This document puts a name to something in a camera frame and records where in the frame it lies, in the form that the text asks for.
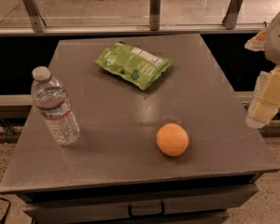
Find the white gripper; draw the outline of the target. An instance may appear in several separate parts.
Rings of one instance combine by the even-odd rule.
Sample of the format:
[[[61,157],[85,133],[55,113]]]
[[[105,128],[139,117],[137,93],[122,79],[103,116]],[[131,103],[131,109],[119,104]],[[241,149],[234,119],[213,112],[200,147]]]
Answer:
[[[280,110],[280,11],[270,25],[245,43],[252,51],[264,51],[267,60],[278,64],[271,72],[261,71],[245,123],[252,129],[267,125]]]

